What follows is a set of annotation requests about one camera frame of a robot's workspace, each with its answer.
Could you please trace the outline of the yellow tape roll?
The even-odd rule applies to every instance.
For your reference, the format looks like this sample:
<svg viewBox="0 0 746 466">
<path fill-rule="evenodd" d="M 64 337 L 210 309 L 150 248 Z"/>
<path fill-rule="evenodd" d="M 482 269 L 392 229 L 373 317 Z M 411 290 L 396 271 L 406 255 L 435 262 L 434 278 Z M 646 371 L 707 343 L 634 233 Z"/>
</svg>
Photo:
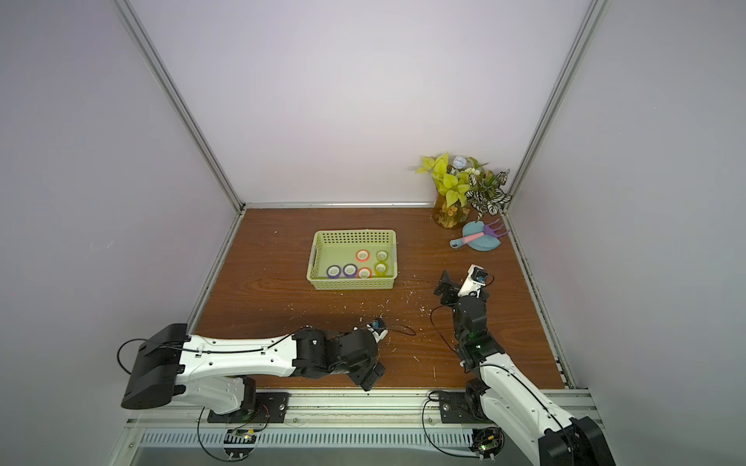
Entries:
<svg viewBox="0 0 746 466">
<path fill-rule="evenodd" d="M 374 272 L 379 277 L 385 277 L 388 274 L 388 265 L 385 262 L 378 262 L 375 265 Z"/>
</svg>

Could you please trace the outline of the purple tape roll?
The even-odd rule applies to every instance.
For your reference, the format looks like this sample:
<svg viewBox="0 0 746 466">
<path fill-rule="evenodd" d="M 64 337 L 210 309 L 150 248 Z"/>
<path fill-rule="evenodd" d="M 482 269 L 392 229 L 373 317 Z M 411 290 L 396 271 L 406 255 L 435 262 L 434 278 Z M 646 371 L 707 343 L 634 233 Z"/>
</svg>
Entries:
<svg viewBox="0 0 746 466">
<path fill-rule="evenodd" d="M 326 277 L 330 280 L 338 279 L 341 275 L 342 269 L 338 265 L 332 265 L 326 269 Z"/>
<path fill-rule="evenodd" d="M 345 278 L 355 278 L 357 277 L 357 271 L 359 271 L 359 268 L 357 268 L 357 265 L 353 263 L 346 264 L 342 268 L 342 273 Z"/>
</svg>

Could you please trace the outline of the green perforated storage basket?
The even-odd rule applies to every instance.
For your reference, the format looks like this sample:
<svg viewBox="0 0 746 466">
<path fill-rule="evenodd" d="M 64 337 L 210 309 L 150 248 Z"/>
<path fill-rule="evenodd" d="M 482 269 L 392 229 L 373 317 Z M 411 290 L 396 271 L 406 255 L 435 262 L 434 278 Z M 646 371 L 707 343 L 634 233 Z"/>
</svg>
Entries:
<svg viewBox="0 0 746 466">
<path fill-rule="evenodd" d="M 356 260 L 356 253 L 359 250 L 370 252 L 367 262 Z M 379 250 L 385 250 L 389 254 L 387 261 L 377 260 L 376 252 Z M 388 274 L 385 277 L 379 277 L 374 272 L 378 262 L 385 262 L 388 265 Z M 342 269 L 349 263 L 357 265 L 359 269 L 369 268 L 372 276 L 368 279 L 345 278 L 342 273 L 335 280 L 326 277 L 326 269 L 329 266 L 338 265 Z M 393 289 L 397 275 L 397 237 L 392 229 L 320 230 L 313 237 L 306 279 L 316 290 Z"/>
</svg>

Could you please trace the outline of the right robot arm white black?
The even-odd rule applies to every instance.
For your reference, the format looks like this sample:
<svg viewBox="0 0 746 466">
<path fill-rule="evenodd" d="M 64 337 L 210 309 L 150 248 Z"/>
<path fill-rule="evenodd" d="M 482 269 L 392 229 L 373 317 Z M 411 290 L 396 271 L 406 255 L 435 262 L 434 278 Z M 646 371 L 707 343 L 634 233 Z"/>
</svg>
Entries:
<svg viewBox="0 0 746 466">
<path fill-rule="evenodd" d="M 604 433 L 551 401 L 493 337 L 487 320 L 489 273 L 472 265 L 462 283 L 443 272 L 434 294 L 452 310 L 454 352 L 475 379 L 464 395 L 469 414 L 500 428 L 533 465 L 614 465 Z"/>
</svg>

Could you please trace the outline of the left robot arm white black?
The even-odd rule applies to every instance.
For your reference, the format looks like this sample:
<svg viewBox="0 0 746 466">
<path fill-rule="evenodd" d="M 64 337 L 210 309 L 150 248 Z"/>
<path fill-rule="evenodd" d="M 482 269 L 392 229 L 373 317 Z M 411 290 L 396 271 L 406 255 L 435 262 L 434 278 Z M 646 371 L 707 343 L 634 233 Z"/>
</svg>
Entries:
<svg viewBox="0 0 746 466">
<path fill-rule="evenodd" d="M 369 391 L 385 373 L 379 345 L 388 333 L 382 318 L 348 332 L 305 326 L 267 339 L 204 337 L 170 324 L 141 341 L 120 405 L 136 411 L 177 401 L 217 415 L 250 411 L 254 376 L 346 375 Z"/>
</svg>

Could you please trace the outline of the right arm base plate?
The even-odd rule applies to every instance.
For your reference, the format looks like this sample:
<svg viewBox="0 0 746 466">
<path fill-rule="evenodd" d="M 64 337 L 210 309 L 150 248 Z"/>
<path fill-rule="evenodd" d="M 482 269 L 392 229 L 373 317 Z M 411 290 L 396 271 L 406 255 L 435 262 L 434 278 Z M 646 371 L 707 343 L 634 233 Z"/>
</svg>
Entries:
<svg viewBox="0 0 746 466">
<path fill-rule="evenodd" d="M 441 423 L 488 424 L 491 422 L 469 401 L 464 391 L 437 390 L 434 397 L 438 404 Z"/>
</svg>

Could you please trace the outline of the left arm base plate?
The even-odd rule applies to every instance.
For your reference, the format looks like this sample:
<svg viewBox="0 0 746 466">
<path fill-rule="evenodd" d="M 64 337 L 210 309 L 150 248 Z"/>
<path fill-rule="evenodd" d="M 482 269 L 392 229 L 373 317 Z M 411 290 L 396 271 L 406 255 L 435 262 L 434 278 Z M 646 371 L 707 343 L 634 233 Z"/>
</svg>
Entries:
<svg viewBox="0 0 746 466">
<path fill-rule="evenodd" d="M 289 408 L 289 392 L 270 391 L 259 392 L 254 398 L 254 407 L 240 408 L 239 410 L 226 414 L 218 415 L 213 411 L 209 412 L 207 423 L 211 424 L 281 424 L 285 421 L 287 410 Z"/>
</svg>

